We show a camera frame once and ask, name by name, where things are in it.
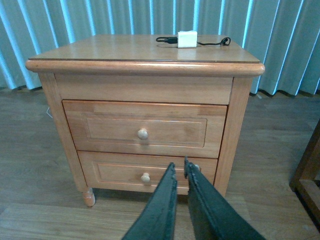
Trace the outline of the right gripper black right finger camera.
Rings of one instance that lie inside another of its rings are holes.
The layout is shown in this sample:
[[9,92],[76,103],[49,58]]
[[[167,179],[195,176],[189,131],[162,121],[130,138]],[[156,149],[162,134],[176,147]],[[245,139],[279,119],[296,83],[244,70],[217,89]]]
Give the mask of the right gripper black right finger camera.
[[184,158],[184,177],[188,179],[188,209],[197,240],[264,239],[187,157]]

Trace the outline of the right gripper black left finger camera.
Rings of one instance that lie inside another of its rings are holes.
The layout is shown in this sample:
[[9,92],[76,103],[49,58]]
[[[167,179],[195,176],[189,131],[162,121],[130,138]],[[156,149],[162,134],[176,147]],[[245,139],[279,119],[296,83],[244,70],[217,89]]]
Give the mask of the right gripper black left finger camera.
[[175,164],[170,163],[144,210],[123,236],[124,240],[172,240],[177,209]]

